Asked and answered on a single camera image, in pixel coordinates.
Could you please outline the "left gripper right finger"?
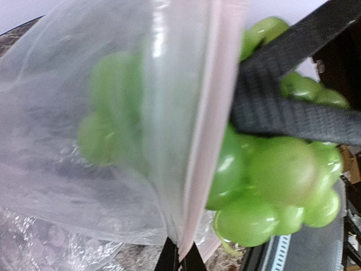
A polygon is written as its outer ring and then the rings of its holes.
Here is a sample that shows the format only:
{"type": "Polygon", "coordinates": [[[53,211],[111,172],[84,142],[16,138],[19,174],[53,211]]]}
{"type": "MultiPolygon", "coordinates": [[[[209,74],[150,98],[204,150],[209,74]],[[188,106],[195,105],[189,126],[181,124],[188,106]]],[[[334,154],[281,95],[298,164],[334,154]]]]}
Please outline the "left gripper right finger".
{"type": "Polygon", "coordinates": [[[194,243],[186,255],[180,262],[180,270],[182,271],[207,271],[205,264],[201,258],[196,244],[194,243]]]}

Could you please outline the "dotted zip bag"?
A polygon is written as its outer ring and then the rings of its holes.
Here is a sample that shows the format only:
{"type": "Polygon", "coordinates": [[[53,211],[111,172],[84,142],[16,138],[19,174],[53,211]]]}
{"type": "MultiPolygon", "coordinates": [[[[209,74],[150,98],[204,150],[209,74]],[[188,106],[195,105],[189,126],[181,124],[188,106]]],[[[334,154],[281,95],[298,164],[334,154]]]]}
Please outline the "dotted zip bag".
{"type": "Polygon", "coordinates": [[[1,206],[184,258],[247,1],[62,1],[1,57],[1,206]]]}

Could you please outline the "green grape bunch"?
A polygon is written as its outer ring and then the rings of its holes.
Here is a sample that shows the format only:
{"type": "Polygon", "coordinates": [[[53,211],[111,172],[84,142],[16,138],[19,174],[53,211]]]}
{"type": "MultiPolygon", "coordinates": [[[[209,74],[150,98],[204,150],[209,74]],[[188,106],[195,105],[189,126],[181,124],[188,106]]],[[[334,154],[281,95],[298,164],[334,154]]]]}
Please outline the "green grape bunch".
{"type": "Polygon", "coordinates": [[[213,121],[206,133],[222,140],[199,138],[190,160],[199,90],[183,82],[151,103],[142,41],[131,29],[85,38],[93,108],[78,126],[77,145],[97,190],[83,214],[94,235],[150,244],[166,227],[187,247],[208,209],[217,234],[254,247],[334,220],[340,202],[332,186],[342,171],[334,143],[265,139],[213,121]]]}

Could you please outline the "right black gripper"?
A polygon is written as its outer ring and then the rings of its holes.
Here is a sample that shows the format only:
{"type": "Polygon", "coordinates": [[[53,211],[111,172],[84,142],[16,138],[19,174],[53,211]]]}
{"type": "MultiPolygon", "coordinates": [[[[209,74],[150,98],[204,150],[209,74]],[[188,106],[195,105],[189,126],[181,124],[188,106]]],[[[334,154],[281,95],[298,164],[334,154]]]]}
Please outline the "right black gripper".
{"type": "Polygon", "coordinates": [[[328,1],[240,64],[230,114],[236,131],[359,145],[359,18],[360,1],[328,1]],[[310,56],[321,83],[357,111],[289,100],[279,93],[273,79],[282,79],[310,56]]]}

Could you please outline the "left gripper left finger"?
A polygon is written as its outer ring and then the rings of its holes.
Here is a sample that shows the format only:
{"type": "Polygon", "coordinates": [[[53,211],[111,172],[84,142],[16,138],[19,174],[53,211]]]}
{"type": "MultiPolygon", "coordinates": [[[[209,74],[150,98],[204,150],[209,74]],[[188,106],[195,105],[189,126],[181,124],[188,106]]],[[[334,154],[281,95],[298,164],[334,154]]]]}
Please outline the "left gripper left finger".
{"type": "Polygon", "coordinates": [[[178,247],[169,237],[167,237],[154,271],[177,271],[178,269],[178,247]]]}

